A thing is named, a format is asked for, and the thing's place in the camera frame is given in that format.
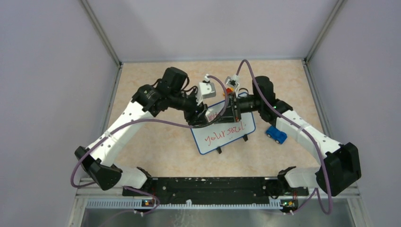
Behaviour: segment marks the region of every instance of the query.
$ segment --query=wooden table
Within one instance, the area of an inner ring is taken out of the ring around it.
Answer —
[[[250,61],[256,76],[264,75],[274,84],[276,97],[293,106],[307,122],[322,131],[316,107],[300,60]],[[240,61],[194,61],[126,63],[123,65],[110,117],[114,122],[132,95],[144,84],[153,84],[166,68],[174,66],[187,72],[190,86],[202,81],[206,73],[223,80],[236,73]],[[241,87],[252,93],[252,79],[246,65],[240,72]],[[217,96],[206,99],[209,105],[223,100],[215,83]],[[190,129],[149,122],[145,124],[119,154],[117,166],[140,166],[152,176],[276,176],[289,166],[318,166],[315,159],[292,138],[276,144],[264,132],[270,124],[254,112],[256,130],[249,140],[237,140],[223,147],[223,153],[200,155]],[[181,111],[168,109],[157,119],[186,124]]]

